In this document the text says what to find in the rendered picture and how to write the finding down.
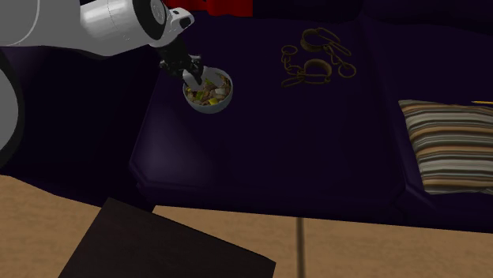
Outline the grey bowl of mixed food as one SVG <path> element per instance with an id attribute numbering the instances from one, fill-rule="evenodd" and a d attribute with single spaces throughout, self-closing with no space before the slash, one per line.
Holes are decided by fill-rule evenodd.
<path id="1" fill-rule="evenodd" d="M 183 71 L 183 95 L 187 103 L 203 114 L 221 112 L 231 101 L 233 82 L 222 69 L 205 67 L 199 85 L 194 76 Z"/>

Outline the red block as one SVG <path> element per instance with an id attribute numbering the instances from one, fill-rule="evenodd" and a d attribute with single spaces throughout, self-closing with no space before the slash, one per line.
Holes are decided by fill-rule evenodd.
<path id="1" fill-rule="evenodd" d="M 212 16 L 252 17 L 253 0 L 161 0 L 167 7 L 206 11 Z"/>

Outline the dark purple sofa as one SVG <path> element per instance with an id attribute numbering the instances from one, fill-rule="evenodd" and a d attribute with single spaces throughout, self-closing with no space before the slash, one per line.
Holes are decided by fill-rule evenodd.
<path id="1" fill-rule="evenodd" d="M 158 69 L 127 158 L 8 176 L 101 206 L 156 205 L 493 233 L 493 196 L 423 188 L 400 100 L 493 101 L 493 0 L 254 0 L 255 15 L 195 13 L 189 51 L 235 89 L 204 115 Z M 327 28 L 351 79 L 282 88 L 280 49 Z"/>

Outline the dark brown square block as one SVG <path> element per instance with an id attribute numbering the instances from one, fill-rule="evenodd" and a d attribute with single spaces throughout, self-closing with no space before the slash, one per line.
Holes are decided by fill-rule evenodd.
<path id="1" fill-rule="evenodd" d="M 273 278 L 275 261 L 109 198 L 58 278 Z"/>

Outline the striped cushion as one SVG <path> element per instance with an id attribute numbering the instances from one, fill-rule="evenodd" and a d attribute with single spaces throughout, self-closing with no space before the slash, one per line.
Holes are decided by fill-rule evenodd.
<path id="1" fill-rule="evenodd" d="M 427 193 L 493 195 L 493 107 L 398 104 Z"/>

